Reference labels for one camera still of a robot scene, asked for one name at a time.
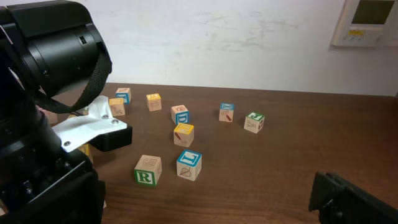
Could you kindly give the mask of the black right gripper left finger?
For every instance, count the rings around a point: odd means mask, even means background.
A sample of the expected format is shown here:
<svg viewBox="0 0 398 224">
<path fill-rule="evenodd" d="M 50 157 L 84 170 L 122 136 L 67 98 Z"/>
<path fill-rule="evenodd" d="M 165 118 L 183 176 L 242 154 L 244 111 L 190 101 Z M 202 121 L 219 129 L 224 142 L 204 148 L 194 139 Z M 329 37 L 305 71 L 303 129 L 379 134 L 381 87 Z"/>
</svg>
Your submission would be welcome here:
<svg viewBox="0 0 398 224">
<path fill-rule="evenodd" d="M 97 180 L 94 184 L 93 191 L 95 196 L 94 224 L 101 224 L 105 198 L 105 182 L 102 180 Z"/>
</svg>

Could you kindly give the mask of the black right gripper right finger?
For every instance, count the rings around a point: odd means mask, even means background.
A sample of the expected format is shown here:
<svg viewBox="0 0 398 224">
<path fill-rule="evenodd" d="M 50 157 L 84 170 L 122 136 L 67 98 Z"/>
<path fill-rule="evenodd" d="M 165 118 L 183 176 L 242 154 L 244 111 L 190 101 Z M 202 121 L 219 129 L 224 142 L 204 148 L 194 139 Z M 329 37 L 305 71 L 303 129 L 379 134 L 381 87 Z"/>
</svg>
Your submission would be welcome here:
<svg viewBox="0 0 398 224">
<path fill-rule="evenodd" d="M 397 210 L 334 173 L 317 172 L 308 210 L 321 224 L 397 224 Z"/>
</svg>

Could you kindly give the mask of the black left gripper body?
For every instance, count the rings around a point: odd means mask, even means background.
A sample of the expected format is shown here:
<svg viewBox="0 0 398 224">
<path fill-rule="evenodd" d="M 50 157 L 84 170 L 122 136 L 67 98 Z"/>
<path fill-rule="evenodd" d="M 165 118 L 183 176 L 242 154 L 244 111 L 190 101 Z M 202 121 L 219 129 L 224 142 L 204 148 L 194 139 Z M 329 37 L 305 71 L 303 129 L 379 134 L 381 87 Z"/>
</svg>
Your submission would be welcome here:
<svg viewBox="0 0 398 224">
<path fill-rule="evenodd" d="M 1 223 L 99 223 L 100 182 L 79 150 L 1 149 Z"/>
</svg>

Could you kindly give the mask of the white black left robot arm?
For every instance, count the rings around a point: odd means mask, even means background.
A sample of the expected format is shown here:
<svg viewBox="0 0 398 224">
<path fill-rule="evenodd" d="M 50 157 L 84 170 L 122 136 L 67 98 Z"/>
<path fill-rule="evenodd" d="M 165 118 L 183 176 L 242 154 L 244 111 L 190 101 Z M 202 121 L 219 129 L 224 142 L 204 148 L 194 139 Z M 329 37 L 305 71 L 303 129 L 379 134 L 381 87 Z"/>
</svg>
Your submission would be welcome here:
<svg viewBox="0 0 398 224">
<path fill-rule="evenodd" d="M 100 223 L 105 184 L 80 146 L 132 142 L 102 95 L 112 62 L 87 8 L 1 8 L 1 222 Z"/>
</svg>

